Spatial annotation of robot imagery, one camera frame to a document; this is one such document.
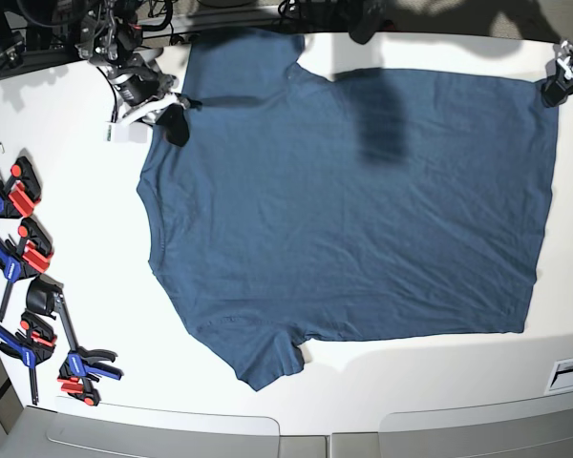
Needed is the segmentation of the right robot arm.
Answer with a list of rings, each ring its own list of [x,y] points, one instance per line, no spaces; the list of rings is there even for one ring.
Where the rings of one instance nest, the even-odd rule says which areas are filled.
[[[139,23],[140,5],[139,1],[94,1],[81,20],[75,47],[82,59],[99,68],[114,96],[106,140],[135,141],[134,125],[139,123],[160,127],[169,143],[182,147],[190,136],[184,112],[192,101],[176,91],[176,76],[164,73],[155,57],[138,51],[146,32],[171,25],[174,5],[164,3],[163,19],[155,25]]]

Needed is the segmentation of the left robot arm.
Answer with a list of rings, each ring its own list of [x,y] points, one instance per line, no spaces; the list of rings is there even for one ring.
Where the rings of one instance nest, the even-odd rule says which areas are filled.
[[[564,40],[554,59],[554,72],[541,85],[541,99],[548,108],[558,107],[573,95],[573,41]]]

